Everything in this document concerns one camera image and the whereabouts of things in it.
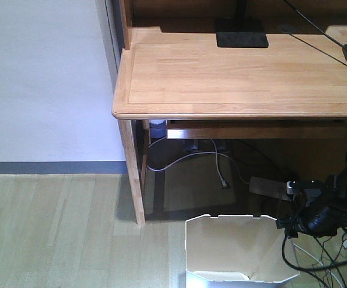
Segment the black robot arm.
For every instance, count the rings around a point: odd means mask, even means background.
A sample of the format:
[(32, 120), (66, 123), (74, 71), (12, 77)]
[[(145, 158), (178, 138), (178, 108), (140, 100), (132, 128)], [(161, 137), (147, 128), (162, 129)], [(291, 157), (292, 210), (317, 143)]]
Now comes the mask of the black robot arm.
[(289, 237), (299, 233), (313, 237), (335, 236), (339, 228), (347, 227), (347, 153), (346, 166), (337, 175), (329, 175), (324, 182), (289, 181), (286, 194), (292, 200), (297, 195), (305, 203), (293, 216), (276, 220), (276, 228), (284, 229)]

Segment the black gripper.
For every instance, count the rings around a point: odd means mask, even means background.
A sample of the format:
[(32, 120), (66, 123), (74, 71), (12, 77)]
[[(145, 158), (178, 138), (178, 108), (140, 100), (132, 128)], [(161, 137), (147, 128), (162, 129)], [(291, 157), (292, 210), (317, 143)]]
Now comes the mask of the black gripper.
[(276, 220), (277, 229), (285, 229), (285, 234), (297, 237), (298, 233), (321, 238), (336, 236), (341, 227), (341, 211), (330, 203), (329, 194), (322, 193), (299, 208), (295, 215)]

